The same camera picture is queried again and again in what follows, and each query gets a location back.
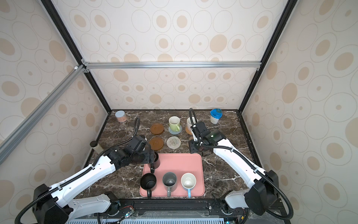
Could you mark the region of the light brown wooden coaster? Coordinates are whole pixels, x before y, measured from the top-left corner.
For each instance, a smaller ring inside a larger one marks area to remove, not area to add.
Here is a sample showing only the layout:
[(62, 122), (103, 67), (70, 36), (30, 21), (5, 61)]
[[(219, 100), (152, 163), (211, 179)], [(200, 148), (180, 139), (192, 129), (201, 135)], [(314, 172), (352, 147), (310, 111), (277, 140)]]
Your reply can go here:
[(164, 141), (162, 138), (160, 137), (153, 137), (150, 141), (149, 144), (151, 146), (151, 149), (154, 151), (158, 151), (161, 150), (164, 146)]

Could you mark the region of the pink handled white mug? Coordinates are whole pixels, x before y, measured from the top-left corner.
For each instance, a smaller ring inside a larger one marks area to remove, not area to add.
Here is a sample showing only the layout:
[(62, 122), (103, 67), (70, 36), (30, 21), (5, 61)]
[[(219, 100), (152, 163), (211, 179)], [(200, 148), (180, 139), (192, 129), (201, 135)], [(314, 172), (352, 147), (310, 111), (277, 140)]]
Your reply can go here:
[(191, 129), (191, 126), (196, 123), (196, 119), (194, 116), (187, 118), (186, 126)]

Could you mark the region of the dark brown wooden coaster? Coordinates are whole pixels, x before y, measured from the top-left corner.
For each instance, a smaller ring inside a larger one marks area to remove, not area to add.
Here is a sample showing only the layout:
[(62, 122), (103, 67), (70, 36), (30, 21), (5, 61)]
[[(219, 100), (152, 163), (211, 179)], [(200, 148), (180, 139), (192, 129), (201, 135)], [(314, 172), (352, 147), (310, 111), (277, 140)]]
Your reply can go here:
[(154, 135), (160, 135), (164, 132), (165, 128), (162, 124), (156, 123), (150, 127), (150, 131)]

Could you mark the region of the white woven round coaster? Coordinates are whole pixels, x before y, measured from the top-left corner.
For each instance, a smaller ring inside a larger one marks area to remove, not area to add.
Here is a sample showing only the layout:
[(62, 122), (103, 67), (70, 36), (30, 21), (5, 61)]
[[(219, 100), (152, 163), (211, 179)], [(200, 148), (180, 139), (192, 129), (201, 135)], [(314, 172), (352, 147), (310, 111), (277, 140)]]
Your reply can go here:
[(181, 140), (179, 137), (176, 136), (172, 136), (170, 138), (167, 139), (167, 146), (170, 149), (177, 149), (181, 146)]

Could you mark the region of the grey felt round coaster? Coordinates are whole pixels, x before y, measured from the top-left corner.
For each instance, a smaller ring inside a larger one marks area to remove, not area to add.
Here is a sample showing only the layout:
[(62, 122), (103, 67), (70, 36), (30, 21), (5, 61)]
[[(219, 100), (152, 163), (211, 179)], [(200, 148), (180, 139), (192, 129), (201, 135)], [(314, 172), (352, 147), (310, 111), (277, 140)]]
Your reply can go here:
[(168, 128), (168, 131), (169, 131), (169, 133), (172, 134), (172, 135), (180, 134), (180, 133), (182, 132), (182, 126), (180, 126), (179, 131), (173, 131), (170, 127)]

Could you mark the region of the green handled white mug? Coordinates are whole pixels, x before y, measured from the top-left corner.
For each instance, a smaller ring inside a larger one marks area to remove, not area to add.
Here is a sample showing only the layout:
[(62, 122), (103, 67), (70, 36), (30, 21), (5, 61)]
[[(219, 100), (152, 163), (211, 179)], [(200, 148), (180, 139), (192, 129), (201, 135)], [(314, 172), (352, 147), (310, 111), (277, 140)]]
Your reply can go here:
[(169, 118), (169, 127), (173, 131), (179, 131), (180, 129), (180, 118), (177, 116), (172, 116)]

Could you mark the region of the woven rattan round coaster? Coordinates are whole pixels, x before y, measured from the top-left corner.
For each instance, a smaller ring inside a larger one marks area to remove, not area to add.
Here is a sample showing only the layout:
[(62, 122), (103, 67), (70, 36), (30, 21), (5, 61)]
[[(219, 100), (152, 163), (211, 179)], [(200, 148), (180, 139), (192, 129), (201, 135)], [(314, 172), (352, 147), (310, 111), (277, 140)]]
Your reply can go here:
[(191, 129), (186, 127), (186, 133), (188, 133), (189, 135), (193, 135), (192, 132), (191, 132)]

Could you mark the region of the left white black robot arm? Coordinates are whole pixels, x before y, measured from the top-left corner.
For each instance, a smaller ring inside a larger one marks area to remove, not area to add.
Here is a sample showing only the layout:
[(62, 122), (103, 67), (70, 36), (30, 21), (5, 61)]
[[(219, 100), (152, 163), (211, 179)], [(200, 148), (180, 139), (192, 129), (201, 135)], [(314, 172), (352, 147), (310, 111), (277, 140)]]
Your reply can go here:
[(73, 176), (50, 187), (43, 184), (34, 191), (34, 199), (23, 208), (15, 223), (32, 210), (38, 224), (65, 224), (92, 213), (110, 212), (118, 200), (112, 193), (76, 199), (76, 196), (103, 177), (134, 164), (150, 164), (154, 167), (158, 154), (151, 149), (109, 149)]

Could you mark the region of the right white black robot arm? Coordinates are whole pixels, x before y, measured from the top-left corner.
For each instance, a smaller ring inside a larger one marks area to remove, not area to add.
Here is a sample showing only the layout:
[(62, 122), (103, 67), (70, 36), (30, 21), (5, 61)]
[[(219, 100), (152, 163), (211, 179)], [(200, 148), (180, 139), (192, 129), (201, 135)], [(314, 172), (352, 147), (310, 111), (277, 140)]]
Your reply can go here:
[[(189, 141), (190, 153), (201, 153), (212, 150), (223, 159), (245, 182), (247, 189), (231, 191), (224, 197), (224, 204), (229, 210), (248, 208), (256, 215), (268, 213), (271, 216), (290, 220), (293, 218), (293, 206), (288, 197), (279, 188), (278, 176), (274, 171), (265, 171), (239, 152), (229, 139), (222, 139), (211, 144), (205, 141)], [(270, 207), (282, 198), (288, 207), (287, 215), (278, 215)]]

